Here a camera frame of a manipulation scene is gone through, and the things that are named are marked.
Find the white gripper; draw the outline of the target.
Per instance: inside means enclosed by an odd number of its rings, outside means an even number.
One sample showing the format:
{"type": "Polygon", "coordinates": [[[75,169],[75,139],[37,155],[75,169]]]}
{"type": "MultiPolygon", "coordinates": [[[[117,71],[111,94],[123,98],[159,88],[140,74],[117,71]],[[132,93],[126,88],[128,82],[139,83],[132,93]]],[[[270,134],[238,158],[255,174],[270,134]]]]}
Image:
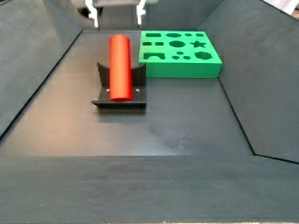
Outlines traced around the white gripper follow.
{"type": "Polygon", "coordinates": [[[124,6],[124,5],[136,5],[136,23],[140,25],[143,23],[143,15],[146,14],[146,0],[71,0],[72,4],[77,8],[87,6],[89,14],[88,18],[93,20],[93,25],[99,28],[99,7],[107,6],[124,6]]]}

